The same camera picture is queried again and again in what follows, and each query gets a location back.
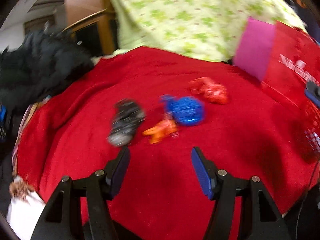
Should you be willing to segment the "green clover quilt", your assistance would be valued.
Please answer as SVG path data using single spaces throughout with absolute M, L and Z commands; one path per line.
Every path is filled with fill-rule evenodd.
M 159 48 L 220 62 L 231 59 L 247 20 L 304 28 L 283 0 L 111 0 L 118 46 Z

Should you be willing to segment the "black plastic trash bag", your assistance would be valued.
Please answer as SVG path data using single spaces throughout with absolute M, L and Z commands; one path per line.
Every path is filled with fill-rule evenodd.
M 146 114 L 140 105 L 131 99 L 122 99 L 115 107 L 117 112 L 111 122 L 107 140 L 114 147 L 122 147 L 131 142 Z

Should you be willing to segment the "pink pillow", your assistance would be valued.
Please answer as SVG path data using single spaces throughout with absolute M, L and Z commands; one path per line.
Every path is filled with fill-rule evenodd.
M 233 65 L 263 81 L 276 26 L 250 17 L 232 59 Z

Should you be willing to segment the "red plastic trash bag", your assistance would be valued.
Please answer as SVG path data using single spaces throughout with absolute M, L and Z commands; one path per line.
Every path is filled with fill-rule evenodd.
M 199 98 L 217 104 L 228 102 L 227 89 L 220 83 L 213 81 L 210 77 L 199 77 L 188 83 L 190 91 Z

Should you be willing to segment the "red blanket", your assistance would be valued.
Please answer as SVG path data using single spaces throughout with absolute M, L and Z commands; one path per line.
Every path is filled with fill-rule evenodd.
M 113 159 L 116 104 L 145 118 L 111 217 L 143 239 L 202 239 L 214 203 L 191 162 L 193 147 L 236 178 L 258 176 L 285 213 L 315 185 L 303 118 L 238 67 L 141 47 L 101 59 L 41 106 L 24 129 L 17 172 L 47 201 L 63 176 L 81 179 Z

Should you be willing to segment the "black jacket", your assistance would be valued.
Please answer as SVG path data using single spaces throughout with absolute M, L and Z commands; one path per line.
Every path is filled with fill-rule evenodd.
M 33 31 L 19 48 L 1 52 L 1 105 L 22 112 L 60 94 L 93 68 L 90 56 L 68 33 Z

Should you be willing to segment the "red plastic mesh basket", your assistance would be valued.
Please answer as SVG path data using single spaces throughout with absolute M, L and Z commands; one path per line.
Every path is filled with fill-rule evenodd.
M 319 159 L 319 109 L 310 100 L 302 108 L 302 124 L 313 155 Z

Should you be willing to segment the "wooden headboard cabinet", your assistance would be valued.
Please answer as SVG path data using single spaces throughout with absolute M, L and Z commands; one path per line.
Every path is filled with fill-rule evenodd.
M 99 42 L 104 55 L 116 50 L 117 39 L 111 28 L 111 21 L 116 19 L 116 13 L 111 0 L 65 0 L 67 30 L 74 34 L 95 25 Z

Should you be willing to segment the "blue plastic trash bag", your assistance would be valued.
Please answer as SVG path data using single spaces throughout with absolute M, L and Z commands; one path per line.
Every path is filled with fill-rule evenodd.
M 192 96 L 177 98 L 171 95 L 161 96 L 164 109 L 180 125 L 194 126 L 204 119 L 203 103 Z

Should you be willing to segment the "orange wrapper trash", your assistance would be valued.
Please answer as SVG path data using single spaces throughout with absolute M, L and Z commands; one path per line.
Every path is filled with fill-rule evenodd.
M 160 142 L 164 137 L 177 132 L 176 122 L 172 119 L 164 119 L 150 129 L 143 132 L 144 136 L 150 136 L 150 143 Z

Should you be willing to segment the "red Nilrich paper bag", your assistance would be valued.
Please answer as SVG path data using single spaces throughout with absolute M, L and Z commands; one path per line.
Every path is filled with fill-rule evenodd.
M 319 84 L 319 45 L 302 29 L 277 22 L 262 91 L 302 119 L 310 80 Z

